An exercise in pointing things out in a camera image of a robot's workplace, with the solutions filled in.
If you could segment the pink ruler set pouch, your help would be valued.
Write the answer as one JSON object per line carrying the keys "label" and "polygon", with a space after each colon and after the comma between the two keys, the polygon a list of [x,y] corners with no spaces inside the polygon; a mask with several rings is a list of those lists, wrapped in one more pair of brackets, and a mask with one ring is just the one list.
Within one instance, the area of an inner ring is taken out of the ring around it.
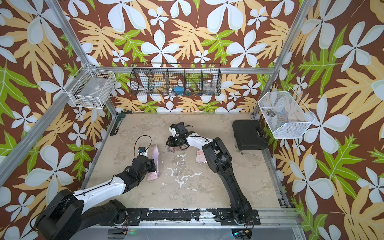
{"label": "pink ruler set pouch", "polygon": [[204,152],[202,150],[197,150],[197,155],[196,155],[196,162],[197,163],[206,163],[206,157],[204,155]]}
{"label": "pink ruler set pouch", "polygon": [[159,149],[154,146],[152,151],[147,154],[147,157],[153,163],[152,169],[147,173],[147,182],[154,181],[159,178]]}

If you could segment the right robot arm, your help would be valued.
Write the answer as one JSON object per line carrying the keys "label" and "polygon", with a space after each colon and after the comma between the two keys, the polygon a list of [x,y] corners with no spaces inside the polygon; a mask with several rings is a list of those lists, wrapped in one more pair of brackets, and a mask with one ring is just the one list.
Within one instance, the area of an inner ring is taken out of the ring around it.
{"label": "right robot arm", "polygon": [[183,122],[169,127],[169,147],[194,147],[201,150],[212,172],[218,174],[229,195],[234,220],[245,224],[251,214],[251,204],[244,196],[234,174],[232,156],[220,138],[209,139],[188,131]]}

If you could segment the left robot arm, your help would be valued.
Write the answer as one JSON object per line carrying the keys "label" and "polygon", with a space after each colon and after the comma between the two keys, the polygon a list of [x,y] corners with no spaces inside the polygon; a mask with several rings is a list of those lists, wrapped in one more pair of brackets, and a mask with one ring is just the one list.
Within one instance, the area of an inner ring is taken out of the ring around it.
{"label": "left robot arm", "polygon": [[63,190],[30,222],[31,228],[46,240],[69,240],[77,232],[98,224],[124,224],[127,208],[114,198],[137,187],[148,173],[157,173],[158,165],[157,157],[139,155],[105,183],[75,192]]}

